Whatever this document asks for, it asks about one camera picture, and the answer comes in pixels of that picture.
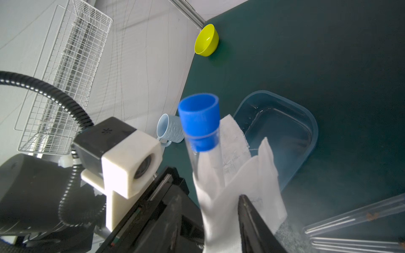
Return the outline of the white gauze wipe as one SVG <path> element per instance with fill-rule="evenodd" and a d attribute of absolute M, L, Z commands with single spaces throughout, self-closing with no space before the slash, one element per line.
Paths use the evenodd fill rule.
<path fill-rule="evenodd" d="M 239 196 L 249 198 L 273 234 L 288 215 L 268 139 L 263 138 L 258 154 L 252 156 L 242 130 L 230 115 L 221 119 L 219 137 L 217 149 L 222 157 L 202 152 L 193 176 L 204 224 L 203 251 L 240 253 Z"/>

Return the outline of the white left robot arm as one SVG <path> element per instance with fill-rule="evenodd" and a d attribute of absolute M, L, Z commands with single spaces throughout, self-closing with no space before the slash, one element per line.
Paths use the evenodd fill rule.
<path fill-rule="evenodd" d="M 70 196 L 67 222 L 59 218 L 60 200 L 73 168 L 18 154 L 1 165 L 1 241 L 3 253 L 88 253 L 100 234 L 104 195 L 79 183 Z M 188 197 L 186 181 L 173 167 L 151 184 L 105 236 L 100 253 L 200 253 L 204 248 L 202 218 Z"/>

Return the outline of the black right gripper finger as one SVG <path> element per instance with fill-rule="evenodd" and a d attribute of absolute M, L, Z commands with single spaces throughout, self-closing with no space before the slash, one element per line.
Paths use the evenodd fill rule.
<path fill-rule="evenodd" d="M 239 196 L 238 220 L 243 253 L 286 253 L 246 195 Z"/>

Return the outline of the blue capped test tube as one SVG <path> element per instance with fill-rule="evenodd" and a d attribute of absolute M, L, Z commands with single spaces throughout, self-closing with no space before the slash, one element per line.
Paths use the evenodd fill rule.
<path fill-rule="evenodd" d="M 206 191 L 223 189 L 218 96 L 211 93 L 188 96 L 180 101 L 178 113 L 195 181 Z"/>

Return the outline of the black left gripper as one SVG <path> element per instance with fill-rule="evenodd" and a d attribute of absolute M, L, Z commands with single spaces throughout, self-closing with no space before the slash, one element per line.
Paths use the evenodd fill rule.
<path fill-rule="evenodd" d="M 97 250 L 99 253 L 201 253 L 200 208 L 186 180 L 166 167 Z"/>

